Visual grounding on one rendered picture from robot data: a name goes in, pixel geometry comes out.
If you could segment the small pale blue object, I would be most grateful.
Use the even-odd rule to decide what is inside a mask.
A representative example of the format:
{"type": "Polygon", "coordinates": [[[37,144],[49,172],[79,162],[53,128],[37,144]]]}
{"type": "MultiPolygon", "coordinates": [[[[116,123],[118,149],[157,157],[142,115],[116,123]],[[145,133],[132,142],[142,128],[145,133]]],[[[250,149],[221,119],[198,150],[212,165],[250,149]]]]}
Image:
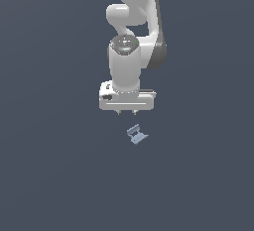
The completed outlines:
{"type": "Polygon", "coordinates": [[[135,145],[147,138],[147,135],[140,131],[140,125],[136,124],[127,130],[127,135],[131,138],[131,142],[135,145]]]}

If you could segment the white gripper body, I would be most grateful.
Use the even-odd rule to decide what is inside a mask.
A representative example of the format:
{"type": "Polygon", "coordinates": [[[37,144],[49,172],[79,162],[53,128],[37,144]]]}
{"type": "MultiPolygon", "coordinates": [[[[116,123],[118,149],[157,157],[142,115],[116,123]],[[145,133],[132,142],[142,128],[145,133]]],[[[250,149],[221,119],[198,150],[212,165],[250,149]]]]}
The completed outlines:
{"type": "Polygon", "coordinates": [[[104,81],[99,89],[99,108],[113,111],[152,110],[157,93],[153,89],[140,89],[133,93],[120,93],[113,89],[112,81],[104,81]]]}

